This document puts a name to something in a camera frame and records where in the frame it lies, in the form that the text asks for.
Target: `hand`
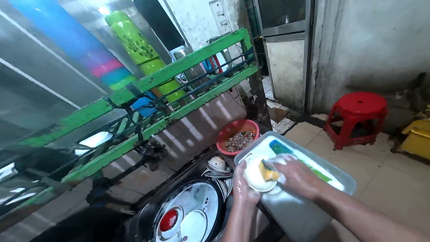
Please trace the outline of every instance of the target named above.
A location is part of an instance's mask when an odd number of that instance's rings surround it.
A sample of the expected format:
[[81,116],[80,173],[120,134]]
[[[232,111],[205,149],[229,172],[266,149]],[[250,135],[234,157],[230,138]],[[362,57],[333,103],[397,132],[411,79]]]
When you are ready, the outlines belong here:
[[321,189],[327,185],[295,156],[279,154],[276,158],[286,163],[271,163],[279,173],[284,175],[284,179],[281,177],[278,182],[295,193],[314,200],[321,193]]
[[243,176],[246,169],[246,162],[241,162],[234,169],[233,176],[233,198],[235,202],[250,203],[256,205],[261,198],[262,193],[257,192],[249,187],[248,182]]

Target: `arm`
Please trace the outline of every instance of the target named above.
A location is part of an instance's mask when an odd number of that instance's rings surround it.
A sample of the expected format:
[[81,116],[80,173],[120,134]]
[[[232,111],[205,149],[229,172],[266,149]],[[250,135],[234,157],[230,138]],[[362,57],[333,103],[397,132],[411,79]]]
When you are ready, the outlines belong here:
[[282,155],[287,164],[273,164],[273,166],[285,176],[283,185],[314,201],[360,241],[430,241],[417,230],[394,222],[387,215],[325,183],[294,156]]
[[228,216],[222,242],[249,242],[251,235],[252,217],[256,204],[261,198],[258,193],[248,186],[243,177],[246,162],[241,162],[234,171],[233,177],[233,207]]

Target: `metal rack bar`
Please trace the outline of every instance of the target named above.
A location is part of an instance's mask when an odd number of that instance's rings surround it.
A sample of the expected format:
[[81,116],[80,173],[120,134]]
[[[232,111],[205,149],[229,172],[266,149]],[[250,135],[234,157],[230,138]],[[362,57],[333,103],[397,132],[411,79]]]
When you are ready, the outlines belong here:
[[[177,74],[182,73],[183,71],[202,62],[206,58],[209,58],[216,53],[235,45],[236,43],[241,44],[243,53],[241,57],[244,57],[244,60],[240,64],[231,68],[227,73],[217,76],[211,75],[212,81],[206,83],[206,85],[211,85],[211,87],[208,91],[199,93],[195,99],[187,100],[185,102],[184,99],[182,99],[180,100],[182,103],[179,103],[180,106],[173,108],[169,114],[164,113],[164,109],[159,109],[159,111],[152,117],[147,118],[139,116],[137,110],[131,111],[129,108],[130,103],[141,97],[136,93],[140,92],[143,96],[144,92],[151,88],[165,83]],[[13,210],[9,211],[7,214],[0,217],[0,231],[3,231],[11,225],[19,222],[41,206],[62,194],[65,191],[65,187],[75,186],[83,179],[86,179],[98,170],[102,169],[104,166],[113,162],[115,159],[132,150],[139,142],[148,140],[152,135],[164,130],[170,123],[185,117],[188,113],[198,109],[224,91],[227,91],[234,85],[256,73],[258,71],[258,67],[255,63],[255,55],[253,51],[250,50],[252,50],[252,44],[248,30],[245,28],[239,29],[229,35],[223,36],[210,45],[167,65],[165,68],[153,73],[152,75],[136,81],[128,88],[123,88],[110,95],[108,98],[99,99],[96,102],[74,112],[70,116],[60,119],[56,124],[35,132],[29,137],[18,141],[17,144],[21,146],[43,147],[115,108],[122,108],[128,112],[128,114],[123,118],[119,118],[97,130],[101,131],[107,129],[108,131],[114,132],[115,134],[111,141],[106,142],[106,145],[103,144],[100,149],[90,149],[90,151],[81,157],[67,162],[67,164],[75,162],[75,168],[62,178],[61,183],[66,186],[50,186],[48,184],[50,187],[37,193]],[[219,84],[211,84],[216,80],[221,82]],[[188,92],[187,96],[190,96],[197,89],[199,89],[199,87]],[[161,105],[162,108],[167,107],[161,102],[161,99],[153,100],[153,103],[155,103],[155,105]],[[47,178],[60,169],[62,169],[62,167],[53,171],[47,176]]]

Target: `red plastic stool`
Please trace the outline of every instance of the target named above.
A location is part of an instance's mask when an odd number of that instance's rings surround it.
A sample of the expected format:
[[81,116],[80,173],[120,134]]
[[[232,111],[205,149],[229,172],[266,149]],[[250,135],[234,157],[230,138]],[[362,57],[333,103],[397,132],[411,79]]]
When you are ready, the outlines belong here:
[[[373,145],[376,135],[382,130],[386,115],[387,101],[380,95],[368,92],[349,93],[333,105],[323,130],[335,143],[334,150],[363,143]],[[373,123],[375,119],[378,120],[376,125]],[[343,121],[343,125],[340,132],[336,133],[332,123],[338,121]],[[358,127],[361,128],[358,133],[361,132],[362,135],[357,136]]]

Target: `stacked plastic cups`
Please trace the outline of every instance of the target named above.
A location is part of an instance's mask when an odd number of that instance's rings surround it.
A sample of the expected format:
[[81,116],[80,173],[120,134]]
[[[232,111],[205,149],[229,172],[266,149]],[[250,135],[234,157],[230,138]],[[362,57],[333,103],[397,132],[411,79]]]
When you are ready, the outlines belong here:
[[[67,55],[84,66],[112,90],[119,90],[136,81],[133,74],[88,30],[72,18],[55,0],[9,0],[9,3],[61,47]],[[149,103],[140,98],[132,108]],[[147,117],[155,108],[144,108],[139,113]]]

